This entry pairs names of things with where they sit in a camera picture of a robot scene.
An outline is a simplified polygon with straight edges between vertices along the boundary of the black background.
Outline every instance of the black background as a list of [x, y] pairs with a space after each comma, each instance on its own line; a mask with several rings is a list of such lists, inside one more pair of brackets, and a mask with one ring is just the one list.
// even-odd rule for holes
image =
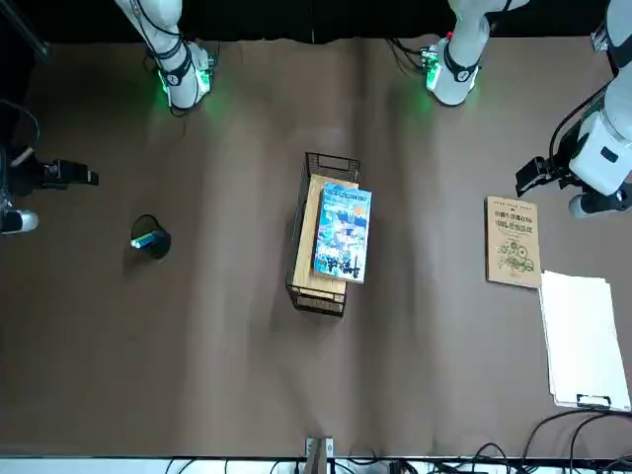
[[[607, 1], [531, 0], [514, 11], [491, 15], [490, 20], [498, 21], [493, 36], [586, 36], [602, 21]], [[140, 41], [114, 0], [22, 0], [17, 5], [49, 42]], [[454, 21], [447, 0], [184, 0], [180, 26], [188, 37], [203, 40], [284, 38], [325, 43], [354, 37], [444, 36]], [[0, 95], [22, 102], [33, 54], [3, 18], [0, 54], [5, 64]], [[10, 137], [16, 117], [0, 108], [3, 141]]]

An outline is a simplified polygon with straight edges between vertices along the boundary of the black wire basket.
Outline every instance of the black wire basket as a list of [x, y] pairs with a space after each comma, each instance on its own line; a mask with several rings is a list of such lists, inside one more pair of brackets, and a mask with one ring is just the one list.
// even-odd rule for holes
[[[349, 183], [359, 183], [359, 161], [320, 153], [305, 153], [305, 165], [300, 179], [294, 228], [292, 230], [290, 243], [289, 262], [285, 272], [285, 287], [287, 288], [287, 293], [292, 301], [292, 305], [296, 309], [342, 317], [347, 303], [346, 290], [344, 293], [339, 293], [296, 284], [296, 261], [298, 258], [301, 233], [305, 219], [305, 207], [312, 175], [334, 178]], [[318, 213], [316, 213], [315, 216], [311, 216], [311, 218], [314, 219], [317, 219], [317, 217]], [[310, 242], [310, 244], [312, 245], [313, 258], [314, 242]]]

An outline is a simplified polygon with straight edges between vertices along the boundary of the white paper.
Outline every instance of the white paper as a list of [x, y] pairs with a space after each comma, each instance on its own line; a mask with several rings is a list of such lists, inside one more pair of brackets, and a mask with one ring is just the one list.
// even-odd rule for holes
[[630, 411], [610, 285], [602, 278], [545, 272], [540, 305], [556, 405]]

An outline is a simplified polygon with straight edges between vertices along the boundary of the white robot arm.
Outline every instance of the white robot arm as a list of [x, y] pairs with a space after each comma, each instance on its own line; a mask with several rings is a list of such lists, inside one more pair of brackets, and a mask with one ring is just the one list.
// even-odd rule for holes
[[422, 50], [427, 89], [447, 106], [458, 106], [474, 87], [479, 60], [490, 37], [485, 16], [526, 5], [529, 0], [448, 0], [456, 15], [451, 38]]
[[213, 57], [178, 30], [182, 0], [116, 0], [147, 43], [170, 107], [188, 110], [210, 91]]
[[582, 188], [569, 209], [578, 218], [601, 212], [627, 210], [632, 205], [632, 184], [625, 182], [632, 171], [632, 2], [611, 0], [602, 31], [618, 75], [590, 96], [575, 122], [549, 157], [536, 157], [515, 174], [517, 195], [531, 188], [558, 181], [560, 188]]

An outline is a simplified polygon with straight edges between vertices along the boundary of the book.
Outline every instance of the book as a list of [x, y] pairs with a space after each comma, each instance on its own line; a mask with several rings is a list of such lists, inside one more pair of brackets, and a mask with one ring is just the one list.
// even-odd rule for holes
[[542, 284], [537, 206], [487, 197], [487, 280], [519, 286]]
[[364, 282], [370, 209], [369, 191], [325, 184], [314, 251], [315, 272]]
[[303, 225], [300, 231], [292, 284], [300, 288], [301, 294], [307, 293], [310, 296], [315, 296], [313, 298], [315, 301], [318, 301], [316, 298], [321, 297], [343, 302], [347, 291], [347, 282], [343, 279], [331, 278], [314, 272], [314, 243], [318, 231], [321, 197], [327, 183], [335, 183], [345, 188], [357, 188], [357, 183], [312, 174], [309, 180], [305, 210], [303, 211]]

